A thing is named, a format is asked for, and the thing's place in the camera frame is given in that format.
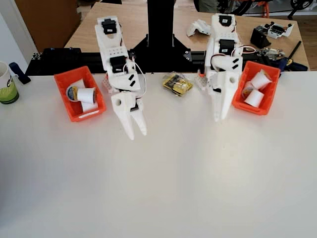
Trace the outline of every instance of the white robotic arm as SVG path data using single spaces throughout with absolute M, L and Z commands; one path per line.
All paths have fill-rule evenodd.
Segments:
M 107 71 L 104 85 L 112 94 L 112 107 L 126 133 L 134 139 L 131 117 L 139 126 L 142 134 L 147 134 L 143 117 L 142 96 L 146 92 L 145 76 L 140 83 L 136 71 L 137 64 L 129 59 L 128 50 L 124 44 L 121 27 L 116 16 L 97 19 L 95 26 L 100 54 L 104 70 Z
M 236 25 L 235 16 L 231 14 L 215 14 L 211 17 L 205 75 L 215 121 L 226 117 L 242 73 L 241 55 L 245 46 L 241 45 Z

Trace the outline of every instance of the orange plastic bin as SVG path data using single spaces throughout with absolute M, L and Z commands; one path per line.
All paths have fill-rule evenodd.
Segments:
M 71 121 L 85 120 L 85 119 L 94 117 L 96 115 L 99 115 L 106 110 L 106 104 L 104 102 L 103 95 L 101 94 L 101 92 L 100 92 L 100 90 L 99 90 L 99 88 L 94 80 L 94 77 L 90 73 L 87 66 L 73 69 L 73 70 L 68 71 L 68 72 L 56 74 L 56 75 L 54 75 L 54 78 L 55 78 L 60 95 L 63 99 L 67 113 L 68 113 Z M 67 98 L 67 96 L 66 96 L 67 87 L 70 84 L 72 84 L 80 79 L 83 79 L 86 88 L 96 88 L 96 101 L 98 103 L 97 109 L 92 109 L 90 111 L 83 113 L 83 109 L 81 107 L 80 102 L 74 103 L 74 102 L 69 101 L 69 99 Z
M 252 107 L 249 104 L 246 104 L 244 102 L 244 99 L 241 95 L 241 92 L 246 84 L 246 82 L 251 81 L 253 77 L 261 70 L 265 70 L 267 74 L 269 74 L 270 79 L 272 80 L 271 83 L 269 83 L 264 90 L 260 90 L 264 97 L 261 101 L 261 104 L 258 108 Z M 266 115 L 272 105 L 275 90 L 277 87 L 278 79 L 280 75 L 280 69 L 274 68 L 271 66 L 267 66 L 260 63 L 255 63 L 252 61 L 248 61 L 246 63 L 246 66 L 244 67 L 243 73 L 241 75 L 241 79 L 239 82 L 238 89 L 233 97 L 232 105 L 235 108 L 239 108 L 257 115 Z

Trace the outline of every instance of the black object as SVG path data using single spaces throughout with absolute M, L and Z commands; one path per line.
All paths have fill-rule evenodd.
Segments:
M 220 48 L 219 53 L 230 56 L 234 50 L 235 42 L 233 40 L 219 40 Z
M 110 64 L 112 66 L 113 73 L 123 72 L 123 67 L 125 63 L 126 63 L 125 56 L 117 56 L 117 57 L 110 58 Z
M 278 35 L 282 35 L 285 32 L 283 27 L 280 27 L 277 25 L 272 25 L 272 27 L 270 28 L 270 31 Z
M 129 56 L 143 72 L 197 72 L 205 70 L 205 51 L 192 52 L 173 34 L 174 0 L 148 0 L 149 33 Z M 82 53 L 80 48 L 45 49 L 40 60 L 31 60 L 27 75 L 53 75 L 81 66 L 91 73 L 104 73 L 100 53 Z
M 290 64 L 288 64 L 288 58 L 282 58 L 276 61 L 272 61 L 271 64 L 275 68 L 279 68 L 279 69 L 283 68 L 283 71 L 307 71 L 308 70 L 307 66 L 300 63 L 291 62 Z
M 242 64 L 242 68 L 244 68 L 244 66 L 246 65 L 247 61 L 253 61 L 256 63 L 261 63 L 261 64 L 265 64 L 268 66 L 272 66 L 271 61 L 269 60 L 269 58 L 267 56 L 258 56 L 258 53 L 253 53 L 253 54 L 243 54 L 243 64 Z
M 220 15 L 219 16 L 219 23 L 222 26 L 230 26 L 231 25 L 231 21 L 232 21 L 232 17 L 231 16 L 224 16 L 224 15 Z
M 37 59 L 32 59 L 26 75 L 54 75 L 82 66 L 91 73 L 104 73 L 100 53 L 82 53 L 80 48 L 47 48 Z
M 115 22 L 115 20 L 106 19 L 106 20 L 104 20 L 104 21 L 101 23 L 101 25 L 103 26 L 104 33 L 105 33 L 106 35 L 117 33 L 117 27 L 116 27 L 116 22 Z
M 262 26 L 254 28 L 250 40 L 251 43 L 260 49 L 269 46 L 271 43 L 267 40 L 266 34 L 267 28 Z
M 300 44 L 302 43 L 302 41 L 299 41 L 297 43 L 297 45 L 295 46 L 295 48 L 293 49 L 292 53 L 289 55 L 289 59 L 291 59 L 293 57 L 293 55 L 295 54 L 295 52 L 297 51 L 298 47 L 300 46 Z
M 297 43 L 297 45 L 295 46 L 295 48 L 293 49 L 289 57 L 284 57 L 282 59 L 277 60 L 276 67 L 278 67 L 281 70 L 281 72 L 285 70 L 291 70 L 291 71 L 307 71 L 308 70 L 306 66 L 299 63 L 295 63 L 292 60 L 293 55 L 295 54 L 295 52 L 297 51 L 301 43 L 302 41 L 299 41 Z
M 173 34 L 174 0 L 148 0 L 149 33 L 130 55 L 144 72 L 204 72 L 205 52 L 192 52 Z
M 28 82 L 31 82 L 31 79 L 22 72 L 17 63 L 12 62 L 11 64 L 9 64 L 9 67 L 11 68 L 13 73 L 18 75 L 18 78 L 21 81 L 21 83 L 27 84 Z

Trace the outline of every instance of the white tabletop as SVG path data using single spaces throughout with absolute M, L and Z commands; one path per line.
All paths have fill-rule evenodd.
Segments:
M 53 77 L 0 105 L 0 238 L 317 236 L 317 72 L 284 73 L 267 116 L 148 76 L 148 135 L 107 111 L 71 122 Z

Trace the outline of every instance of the wooden table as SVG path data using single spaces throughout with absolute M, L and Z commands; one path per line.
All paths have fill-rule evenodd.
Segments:
M 66 47 L 81 48 L 82 52 L 99 52 L 94 25 L 98 17 L 116 15 L 123 29 L 125 45 L 128 49 L 135 47 L 148 33 L 148 16 L 147 7 L 132 4 L 109 4 L 96 3 L 87 17 L 78 27 L 74 35 L 70 38 Z M 211 13 L 193 12 L 185 10 L 174 10 L 174 34 L 186 46 L 193 51 L 205 51 L 209 37 L 196 33 L 192 37 L 186 36 L 186 31 L 190 24 L 197 19 L 206 21 L 211 24 Z M 250 44 L 250 38 L 253 29 L 262 24 L 274 21 L 281 25 L 295 24 L 289 37 L 279 39 L 268 38 L 272 43 L 270 47 L 283 49 L 286 55 L 290 55 L 298 41 L 302 37 L 296 21 L 266 19 L 259 17 L 236 16 L 237 30 L 243 44 Z M 304 45 L 301 44 L 294 57 L 295 62 L 304 64 L 309 67 Z

